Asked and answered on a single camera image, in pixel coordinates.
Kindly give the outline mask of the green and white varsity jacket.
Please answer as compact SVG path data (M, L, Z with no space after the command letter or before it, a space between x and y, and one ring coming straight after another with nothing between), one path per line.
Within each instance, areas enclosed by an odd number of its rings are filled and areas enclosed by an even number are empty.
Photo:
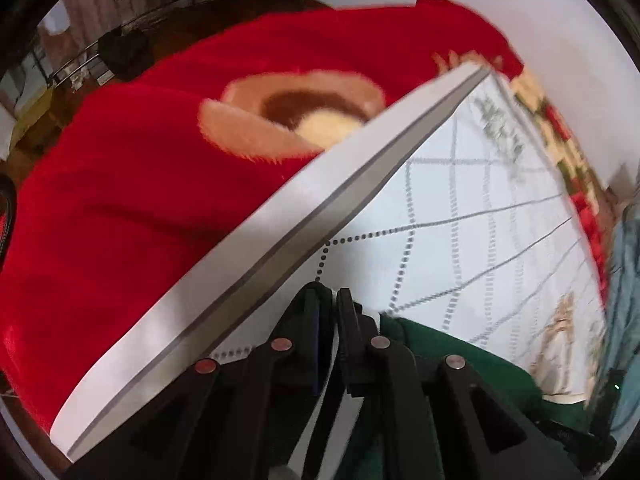
M578 479L578 467L472 365L421 363L356 311L337 315L339 385L373 408L386 479Z

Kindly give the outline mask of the blue denim garment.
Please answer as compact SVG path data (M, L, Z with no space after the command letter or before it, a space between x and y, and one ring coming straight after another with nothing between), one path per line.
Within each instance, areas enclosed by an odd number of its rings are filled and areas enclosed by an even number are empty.
M639 418L639 204L629 204L617 222L608 257L606 329L600 389L610 372L621 372L620 403L613 415L613 434Z

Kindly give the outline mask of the white grid-pattern bed sheet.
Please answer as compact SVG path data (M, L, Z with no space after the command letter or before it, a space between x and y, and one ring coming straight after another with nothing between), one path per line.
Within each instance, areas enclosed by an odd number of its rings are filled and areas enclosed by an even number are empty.
M464 64L310 162L88 370L52 425L87 453L193 361L241 359L295 293L441 330L587 401L604 316L579 214L506 80Z

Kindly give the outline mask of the red plush blanket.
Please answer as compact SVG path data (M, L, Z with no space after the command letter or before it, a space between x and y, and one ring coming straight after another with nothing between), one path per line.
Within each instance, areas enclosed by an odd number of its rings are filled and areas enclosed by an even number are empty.
M1 367L36 424L299 171L464 64L535 87L482 16L418 0L267 15L89 96L18 190L1 272Z

